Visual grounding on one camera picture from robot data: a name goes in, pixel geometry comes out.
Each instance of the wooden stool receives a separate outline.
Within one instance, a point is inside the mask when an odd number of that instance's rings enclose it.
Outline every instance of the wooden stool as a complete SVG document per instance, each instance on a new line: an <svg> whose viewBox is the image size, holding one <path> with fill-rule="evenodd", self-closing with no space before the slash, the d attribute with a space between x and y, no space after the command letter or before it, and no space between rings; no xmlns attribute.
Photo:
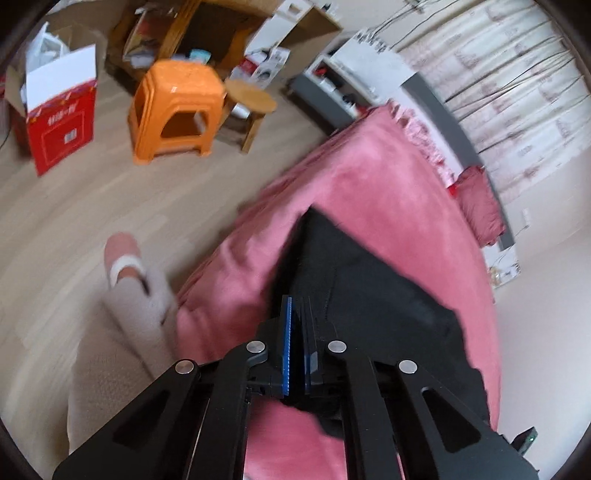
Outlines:
<svg viewBox="0 0 591 480"><path fill-rule="evenodd" d="M224 85L226 86L226 101L223 106L220 126L227 120L237 104L240 103L248 108L251 114L246 119L248 126L246 138L242 143L242 153L248 153L265 115L273 113L277 108L277 103L267 92L263 92L250 83L241 80L226 80Z"/></svg>

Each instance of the wooden floor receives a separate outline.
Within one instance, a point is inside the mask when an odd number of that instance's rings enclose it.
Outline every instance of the wooden floor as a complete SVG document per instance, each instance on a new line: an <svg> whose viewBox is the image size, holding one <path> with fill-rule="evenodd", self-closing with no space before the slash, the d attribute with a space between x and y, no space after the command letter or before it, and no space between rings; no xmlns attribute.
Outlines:
<svg viewBox="0 0 591 480"><path fill-rule="evenodd" d="M102 76L95 140L38 179L12 139L0 151L0 416L43 478L67 454L70 369L85 325L104 314L102 249L131 231L177 288L237 207L322 142L278 93L248 155L220 133L213 153L132 164L130 97Z"/></svg>

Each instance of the white pants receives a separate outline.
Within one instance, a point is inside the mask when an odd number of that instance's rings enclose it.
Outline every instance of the white pants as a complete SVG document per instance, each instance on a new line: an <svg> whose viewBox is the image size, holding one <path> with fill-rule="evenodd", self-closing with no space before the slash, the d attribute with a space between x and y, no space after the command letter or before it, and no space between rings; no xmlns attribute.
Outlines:
<svg viewBox="0 0 591 480"><path fill-rule="evenodd" d="M161 271L123 278L103 298L110 313L80 341L68 398L70 452L176 361L177 303Z"/></svg>

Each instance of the person's leg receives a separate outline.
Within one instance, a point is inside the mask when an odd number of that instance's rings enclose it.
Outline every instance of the person's leg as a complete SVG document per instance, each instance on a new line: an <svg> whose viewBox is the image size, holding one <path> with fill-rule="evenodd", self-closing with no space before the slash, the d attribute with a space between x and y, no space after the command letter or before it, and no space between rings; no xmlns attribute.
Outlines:
<svg viewBox="0 0 591 480"><path fill-rule="evenodd" d="M133 236L105 246L111 316L90 325L80 341L68 402L74 451L172 366L176 299L158 270L146 271Z"/></svg>

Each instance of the metal screw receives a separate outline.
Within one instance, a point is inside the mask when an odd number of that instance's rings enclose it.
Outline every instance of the metal screw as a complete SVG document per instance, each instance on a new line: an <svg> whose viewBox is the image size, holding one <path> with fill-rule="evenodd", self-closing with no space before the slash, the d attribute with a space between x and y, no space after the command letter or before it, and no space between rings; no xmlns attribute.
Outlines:
<svg viewBox="0 0 591 480"><path fill-rule="evenodd" d="M260 340L253 340L252 342L248 342L246 345L246 350L250 353L261 353L265 349L265 344Z"/></svg>
<svg viewBox="0 0 591 480"><path fill-rule="evenodd" d="M400 371L403 374L408 374L408 375L412 375L413 373L415 373L418 370L417 364L415 362L413 362L412 360L402 360L398 364L398 368L400 369Z"/></svg>
<svg viewBox="0 0 591 480"><path fill-rule="evenodd" d="M181 375L191 373L193 368L195 368L195 366L191 360L181 360L174 366L174 369L177 371L177 373Z"/></svg>
<svg viewBox="0 0 591 480"><path fill-rule="evenodd" d="M333 340L329 343L329 350L333 353L343 353L347 350L347 344L340 340Z"/></svg>

